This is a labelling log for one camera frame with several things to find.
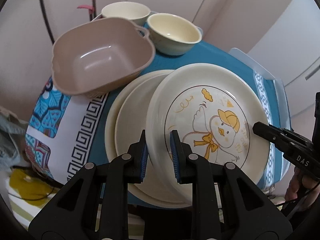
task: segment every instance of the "patterned tablecloth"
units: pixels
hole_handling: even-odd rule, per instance
[[[265,80],[247,65],[204,41],[179,57],[157,53],[141,75],[199,62],[222,66],[240,76],[259,97],[269,123],[280,126],[274,81]],[[113,101],[122,89],[94,99],[71,97],[59,92],[50,78],[36,103],[26,134],[26,152],[34,166],[65,184],[85,163],[107,163],[105,122]],[[288,167],[281,152],[271,144],[268,164],[258,186],[263,189],[278,182]],[[131,194],[129,202],[143,204]]]

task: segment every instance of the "cream bowl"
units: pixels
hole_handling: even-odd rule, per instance
[[[177,15],[156,13],[149,16],[147,23],[150,39],[160,52],[167,55],[182,55],[202,40],[199,29]]]
[[[124,18],[143,26],[151,10],[144,4],[137,2],[115,2],[105,6],[101,14],[105,18]]]

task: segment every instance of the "human hand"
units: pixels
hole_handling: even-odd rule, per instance
[[[300,173],[300,169],[295,167],[294,175],[292,176],[292,179],[287,188],[287,192],[285,193],[285,197],[284,197],[285,201],[289,201],[297,198],[297,192],[300,188],[299,173]],[[307,189],[314,188],[317,185],[317,183],[318,182],[314,181],[312,178],[310,178],[307,175],[304,175],[302,178],[302,185]],[[320,185],[308,194],[305,201],[299,208],[299,211],[304,211],[308,209],[317,199],[319,193],[320,193]]]

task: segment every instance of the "duck illustration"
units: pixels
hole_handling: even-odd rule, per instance
[[[193,132],[186,134],[182,141],[191,145],[193,152],[214,163],[224,165],[228,161],[237,161],[238,157],[229,153],[228,149],[233,145],[236,133],[240,129],[240,122],[232,111],[218,109],[218,114],[208,118],[203,106],[200,106],[192,122]]]

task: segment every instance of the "silver screw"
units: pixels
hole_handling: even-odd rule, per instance
[[[235,166],[234,163],[227,163],[227,164],[226,164],[226,167],[227,167],[227,169],[229,169],[229,170],[233,170],[236,166]]]
[[[131,158],[131,155],[129,153],[125,153],[122,155],[122,159],[129,160]]]
[[[196,159],[198,159],[198,155],[192,153],[192,154],[189,155],[189,159],[190,160],[196,160]]]
[[[85,166],[84,166],[87,170],[90,170],[94,167],[94,164],[93,163],[87,163]]]

